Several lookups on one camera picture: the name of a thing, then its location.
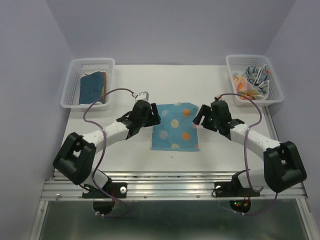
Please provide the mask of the light blue spotted towel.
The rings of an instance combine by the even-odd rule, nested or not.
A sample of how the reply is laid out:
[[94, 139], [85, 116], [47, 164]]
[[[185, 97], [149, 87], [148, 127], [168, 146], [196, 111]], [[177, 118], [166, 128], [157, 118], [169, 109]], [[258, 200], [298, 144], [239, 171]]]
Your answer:
[[152, 128], [150, 149], [154, 151], [199, 152], [197, 126], [199, 107], [190, 102], [157, 106], [160, 124]]

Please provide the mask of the brown orange towel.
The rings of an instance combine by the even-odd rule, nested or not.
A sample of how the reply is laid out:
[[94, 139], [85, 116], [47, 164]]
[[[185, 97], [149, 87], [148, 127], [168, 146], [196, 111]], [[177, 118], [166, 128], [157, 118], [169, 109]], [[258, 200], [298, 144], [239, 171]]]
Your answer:
[[91, 104], [107, 93], [109, 75], [105, 71], [86, 72], [80, 79], [84, 103]]

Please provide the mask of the blue yellow tiger towel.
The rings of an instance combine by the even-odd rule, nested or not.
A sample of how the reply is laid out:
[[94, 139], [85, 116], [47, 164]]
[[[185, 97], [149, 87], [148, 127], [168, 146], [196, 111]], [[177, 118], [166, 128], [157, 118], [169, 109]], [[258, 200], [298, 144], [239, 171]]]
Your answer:
[[107, 88], [107, 74], [104, 71], [88, 73], [80, 78], [79, 105], [90, 105], [96, 100], [98, 105], [104, 104]]

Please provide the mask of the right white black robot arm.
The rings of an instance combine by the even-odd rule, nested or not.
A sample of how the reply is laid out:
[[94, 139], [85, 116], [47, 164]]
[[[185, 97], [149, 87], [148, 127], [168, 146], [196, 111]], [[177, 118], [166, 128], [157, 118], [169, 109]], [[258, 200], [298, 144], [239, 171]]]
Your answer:
[[232, 118], [229, 106], [223, 100], [203, 104], [193, 123], [243, 145], [245, 151], [250, 150], [263, 162], [263, 169], [246, 168], [235, 173], [231, 181], [218, 182], [215, 189], [218, 197], [223, 194], [236, 197], [253, 188], [269, 188], [281, 193], [307, 179], [298, 148], [293, 142], [280, 142], [251, 130], [244, 121]]

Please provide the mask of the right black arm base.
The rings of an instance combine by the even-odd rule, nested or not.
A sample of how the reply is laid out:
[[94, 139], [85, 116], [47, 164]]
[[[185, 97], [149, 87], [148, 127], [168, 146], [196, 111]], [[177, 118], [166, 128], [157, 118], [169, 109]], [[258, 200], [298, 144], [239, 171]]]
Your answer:
[[242, 187], [236, 177], [232, 177], [229, 181], [216, 181], [212, 191], [212, 196], [215, 198], [248, 198], [260, 195], [249, 187]]

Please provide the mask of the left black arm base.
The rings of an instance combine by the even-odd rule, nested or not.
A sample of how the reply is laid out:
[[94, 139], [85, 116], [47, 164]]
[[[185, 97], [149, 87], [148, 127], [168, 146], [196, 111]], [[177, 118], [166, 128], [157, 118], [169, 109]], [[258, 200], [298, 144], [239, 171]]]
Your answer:
[[[110, 198], [101, 190], [89, 184], [80, 184], [82, 188], [82, 197], [84, 199], [103, 199]], [[102, 190], [117, 199], [125, 199], [127, 197], [128, 184], [126, 182], [113, 182], [109, 180]]]

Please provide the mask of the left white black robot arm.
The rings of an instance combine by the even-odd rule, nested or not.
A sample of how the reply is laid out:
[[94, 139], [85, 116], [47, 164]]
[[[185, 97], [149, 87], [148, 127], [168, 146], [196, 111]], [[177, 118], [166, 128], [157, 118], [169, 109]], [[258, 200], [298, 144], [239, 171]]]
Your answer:
[[161, 123], [155, 103], [137, 100], [131, 111], [112, 124], [84, 135], [70, 133], [63, 142], [53, 160], [53, 167], [75, 185], [89, 185], [100, 197], [111, 193], [111, 178], [93, 167], [97, 153], [104, 158], [106, 148], [137, 135], [141, 128], [152, 127]]

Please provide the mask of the orange pink patterned towel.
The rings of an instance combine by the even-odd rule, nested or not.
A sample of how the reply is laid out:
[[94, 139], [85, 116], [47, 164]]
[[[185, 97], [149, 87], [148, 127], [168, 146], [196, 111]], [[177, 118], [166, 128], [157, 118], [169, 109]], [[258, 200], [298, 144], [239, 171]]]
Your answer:
[[263, 98], [262, 93], [259, 92], [246, 77], [234, 74], [232, 78], [236, 92], [241, 95], [239, 97], [240, 99], [245, 100], [245, 97], [247, 97], [250, 100], [259, 100]]

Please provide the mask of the white blue patterned towel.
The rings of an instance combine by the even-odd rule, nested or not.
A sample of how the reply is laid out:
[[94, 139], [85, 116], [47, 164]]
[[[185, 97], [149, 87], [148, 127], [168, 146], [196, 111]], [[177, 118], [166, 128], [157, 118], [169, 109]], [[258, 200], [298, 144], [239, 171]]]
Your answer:
[[269, 73], [270, 71], [267, 68], [267, 64], [264, 64], [262, 67], [248, 66], [243, 74], [243, 76], [246, 77], [247, 80], [263, 95], [263, 98], [258, 100], [266, 100], [269, 96]]

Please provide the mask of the right white plastic basket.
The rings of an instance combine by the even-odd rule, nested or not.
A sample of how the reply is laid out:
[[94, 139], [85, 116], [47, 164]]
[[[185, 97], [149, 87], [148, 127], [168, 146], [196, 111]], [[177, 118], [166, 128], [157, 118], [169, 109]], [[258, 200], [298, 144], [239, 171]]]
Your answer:
[[233, 54], [226, 58], [234, 103], [238, 107], [259, 107], [281, 103], [284, 95], [270, 60], [263, 55]]

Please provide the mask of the white plastic basket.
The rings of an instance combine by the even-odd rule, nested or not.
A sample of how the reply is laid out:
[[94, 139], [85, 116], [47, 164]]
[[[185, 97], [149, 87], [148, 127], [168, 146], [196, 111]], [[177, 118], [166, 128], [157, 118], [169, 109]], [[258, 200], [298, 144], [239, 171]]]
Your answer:
[[263, 55], [233, 54], [226, 58], [234, 103], [238, 107], [259, 107], [281, 103], [284, 95], [270, 60]]
[[90, 104], [111, 90], [115, 73], [113, 58], [79, 58], [70, 63], [60, 105], [85, 111]]

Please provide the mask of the left white plastic basket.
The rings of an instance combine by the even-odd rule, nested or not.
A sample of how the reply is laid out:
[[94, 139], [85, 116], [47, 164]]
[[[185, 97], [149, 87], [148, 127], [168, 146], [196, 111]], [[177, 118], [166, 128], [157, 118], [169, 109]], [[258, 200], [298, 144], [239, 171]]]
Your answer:
[[85, 111], [90, 104], [111, 90], [115, 73], [113, 58], [79, 58], [70, 63], [60, 105]]

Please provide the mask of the aluminium mounting rail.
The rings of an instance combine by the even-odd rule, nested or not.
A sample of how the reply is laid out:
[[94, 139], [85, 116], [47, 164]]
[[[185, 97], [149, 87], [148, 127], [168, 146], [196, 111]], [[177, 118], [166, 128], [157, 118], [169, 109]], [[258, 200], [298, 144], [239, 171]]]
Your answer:
[[[230, 181], [233, 172], [107, 172], [115, 183], [127, 183], [127, 201], [213, 200], [217, 182]], [[56, 171], [44, 183], [41, 200], [82, 200], [82, 189]]]

